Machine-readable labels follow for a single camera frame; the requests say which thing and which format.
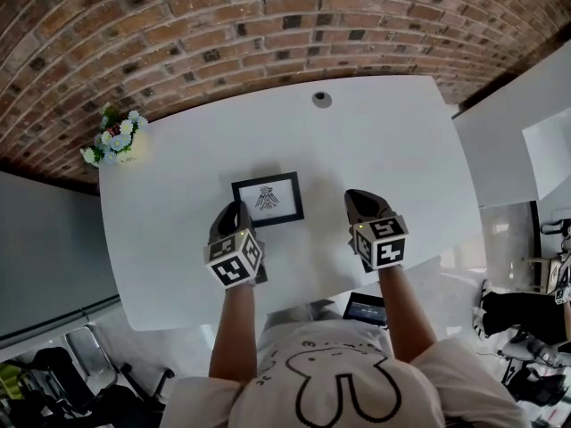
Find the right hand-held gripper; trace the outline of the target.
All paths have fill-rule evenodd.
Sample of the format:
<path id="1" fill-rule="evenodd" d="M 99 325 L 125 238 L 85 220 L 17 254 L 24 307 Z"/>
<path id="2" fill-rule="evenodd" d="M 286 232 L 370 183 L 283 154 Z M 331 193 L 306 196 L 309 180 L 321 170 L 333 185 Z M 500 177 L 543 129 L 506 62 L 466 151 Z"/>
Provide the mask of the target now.
<path id="1" fill-rule="evenodd" d="M 409 234 L 403 216 L 395 216 L 383 197 L 363 190 L 347 190 L 344 204 L 352 225 L 352 248 L 366 271 L 401 264 Z"/>

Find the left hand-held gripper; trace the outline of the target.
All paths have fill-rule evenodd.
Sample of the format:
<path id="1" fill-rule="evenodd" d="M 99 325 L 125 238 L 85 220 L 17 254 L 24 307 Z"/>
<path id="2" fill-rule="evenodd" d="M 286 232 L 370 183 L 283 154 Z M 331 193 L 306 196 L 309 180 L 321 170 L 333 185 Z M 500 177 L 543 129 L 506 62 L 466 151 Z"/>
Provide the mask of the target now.
<path id="1" fill-rule="evenodd" d="M 203 249 L 204 263 L 225 288 L 256 284 L 264 259 L 264 244 L 256 239 L 244 202 L 231 202 L 216 217 L 209 242 Z"/>

